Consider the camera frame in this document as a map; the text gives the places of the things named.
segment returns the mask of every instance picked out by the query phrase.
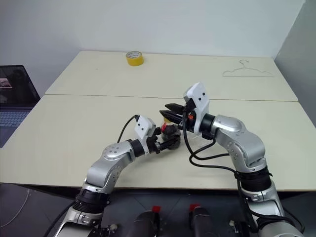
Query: table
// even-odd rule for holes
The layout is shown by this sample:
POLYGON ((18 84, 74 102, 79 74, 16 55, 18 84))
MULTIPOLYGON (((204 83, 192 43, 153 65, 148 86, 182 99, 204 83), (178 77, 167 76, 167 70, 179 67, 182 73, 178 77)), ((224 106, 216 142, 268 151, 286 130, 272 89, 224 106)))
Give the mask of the table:
MULTIPOLYGON (((183 99, 45 95, 0 151, 0 182, 80 187, 102 150, 116 141, 135 113, 160 125, 159 109, 183 99)), ((316 129, 298 102, 213 100, 211 114, 242 120, 266 145, 278 190, 316 190, 316 129)), ((135 139, 130 125, 122 139, 135 139)), ((194 148, 207 143, 190 134, 194 148)), ((218 145, 209 155, 224 152, 218 145)), ((120 175, 116 187, 235 189, 225 170, 189 164, 185 146, 139 157, 120 175)), ((232 167, 229 157, 205 163, 232 167)))
POLYGON ((125 54, 80 52, 46 94, 181 99, 201 81, 210 99, 297 101, 272 58, 145 53, 132 67, 125 54))

